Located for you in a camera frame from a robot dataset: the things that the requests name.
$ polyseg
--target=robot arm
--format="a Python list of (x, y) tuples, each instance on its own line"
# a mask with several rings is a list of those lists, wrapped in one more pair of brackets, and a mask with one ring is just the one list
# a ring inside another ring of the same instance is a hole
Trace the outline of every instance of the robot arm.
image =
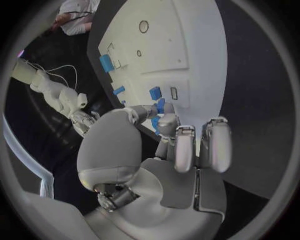
[(18, 58), (12, 77), (22, 83), (30, 85), (30, 88), (43, 94), (47, 104), (60, 114), (72, 121), (74, 129), (84, 137), (95, 119), (83, 112), (87, 103), (84, 93), (77, 93), (74, 89), (61, 83), (51, 81), (42, 70), (36, 70), (21, 58)]

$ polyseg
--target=blue object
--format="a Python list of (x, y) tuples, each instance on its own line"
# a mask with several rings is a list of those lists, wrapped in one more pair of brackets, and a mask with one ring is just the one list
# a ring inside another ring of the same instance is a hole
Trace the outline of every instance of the blue object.
[(119, 88), (117, 88), (116, 90), (113, 91), (113, 94), (117, 96), (119, 93), (124, 92), (124, 91), (125, 91), (125, 87), (120, 86)]
[(159, 86), (153, 87), (149, 90), (152, 100), (156, 101), (162, 97), (161, 89)]
[(111, 58), (108, 54), (105, 54), (100, 57), (100, 62), (102, 67), (106, 73), (115, 69), (114, 65), (112, 64)]
[(164, 110), (165, 103), (166, 103), (166, 101), (165, 101), (164, 98), (162, 98), (158, 101), (158, 103), (157, 103), (157, 113), (159, 113), (159, 114), (164, 114), (165, 113), (165, 110)]
[(159, 135), (159, 134), (160, 134), (160, 131), (159, 131), (159, 129), (158, 129), (158, 125), (159, 125), (159, 120), (160, 120), (160, 118), (161, 118), (160, 116), (155, 116), (155, 117), (151, 118), (152, 126), (153, 126), (153, 128), (155, 128), (155, 130), (156, 130), (156, 132), (155, 132), (156, 135)]

